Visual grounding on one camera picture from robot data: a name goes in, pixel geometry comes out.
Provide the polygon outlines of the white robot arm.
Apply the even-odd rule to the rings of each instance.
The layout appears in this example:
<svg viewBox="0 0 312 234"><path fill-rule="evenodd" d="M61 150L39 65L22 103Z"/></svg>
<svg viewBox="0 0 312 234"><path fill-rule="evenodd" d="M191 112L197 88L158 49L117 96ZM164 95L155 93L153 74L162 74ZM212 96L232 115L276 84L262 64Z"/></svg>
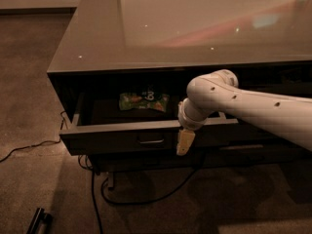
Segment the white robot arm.
<svg viewBox="0 0 312 234"><path fill-rule="evenodd" d="M227 69L197 76L179 103L178 122L187 131L201 129L214 112L223 112L312 150L312 99L246 91Z"/></svg>

